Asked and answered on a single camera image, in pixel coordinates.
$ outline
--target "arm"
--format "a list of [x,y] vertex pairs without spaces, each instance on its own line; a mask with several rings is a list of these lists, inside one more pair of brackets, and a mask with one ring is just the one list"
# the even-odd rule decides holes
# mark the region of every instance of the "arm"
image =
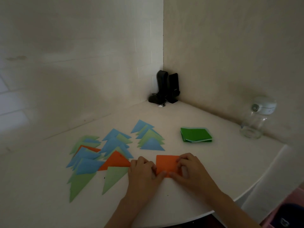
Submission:
[[156,172],[156,166],[152,161],[143,157],[131,161],[127,193],[104,228],[131,227],[138,213],[154,196],[167,174],[162,172],[154,178],[153,172]]
[[178,168],[186,166],[189,178],[170,172],[170,176],[187,190],[193,192],[219,215],[228,228],[260,228],[234,201],[224,194],[212,180],[199,159],[186,153],[177,159]]

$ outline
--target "forearm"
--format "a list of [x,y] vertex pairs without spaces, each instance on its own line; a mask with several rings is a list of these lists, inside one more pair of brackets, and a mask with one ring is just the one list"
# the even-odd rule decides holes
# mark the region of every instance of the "forearm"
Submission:
[[104,228],[130,228],[139,211],[129,199],[123,198]]
[[218,193],[207,201],[228,228],[260,228],[260,226],[238,207],[226,194]]

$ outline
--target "orange square paper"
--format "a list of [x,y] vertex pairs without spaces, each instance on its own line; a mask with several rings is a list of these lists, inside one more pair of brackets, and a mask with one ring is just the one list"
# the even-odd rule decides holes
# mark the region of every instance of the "orange square paper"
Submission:
[[130,167],[131,163],[121,153],[114,151],[98,171],[107,170],[109,166]]
[[81,145],[81,146],[79,146],[79,148],[78,148],[78,150],[76,151],[76,153],[74,154],[74,156],[77,154],[77,152],[80,150],[81,147],[87,148],[87,149],[89,149],[89,150],[91,150],[91,151],[94,151],[94,152],[96,152],[96,153],[98,153],[99,151],[101,151],[101,149],[97,149],[97,148],[94,148],[94,147]]
[[176,160],[179,156],[174,155],[157,155],[156,156],[156,175],[158,175],[162,171],[167,171],[167,175],[165,177],[170,177],[169,172],[175,172],[182,176],[181,168],[177,169]]

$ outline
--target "tabletop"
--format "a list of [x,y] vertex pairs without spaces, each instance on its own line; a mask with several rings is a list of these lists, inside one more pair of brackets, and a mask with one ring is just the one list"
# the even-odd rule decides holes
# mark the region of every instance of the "tabletop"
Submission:
[[[137,148],[132,128],[141,119],[155,128],[165,140],[165,151]],[[213,136],[210,143],[186,143],[180,127],[206,127]],[[193,153],[204,164],[219,188],[237,200],[259,181],[283,144],[268,138],[248,139],[239,133],[239,125],[182,102],[158,107],[143,102],[48,138],[18,152],[0,158],[1,227],[103,227],[115,211],[128,185],[121,178],[101,195],[106,171],[96,176],[69,203],[67,184],[72,170],[65,168],[73,145],[83,135],[104,138],[111,129],[130,135],[128,149],[134,158],[150,161],[156,155]],[[210,214],[212,210],[198,203],[192,195],[165,178],[155,197],[141,211],[133,227],[165,227]]]

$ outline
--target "person's left hand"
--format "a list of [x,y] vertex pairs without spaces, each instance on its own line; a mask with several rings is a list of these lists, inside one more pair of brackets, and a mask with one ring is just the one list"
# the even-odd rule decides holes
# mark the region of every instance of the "person's left hand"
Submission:
[[167,174],[163,171],[157,177],[152,177],[153,172],[156,172],[156,165],[152,161],[148,161],[144,157],[131,160],[131,167],[128,171],[129,186],[124,199],[138,210],[141,210],[150,201]]

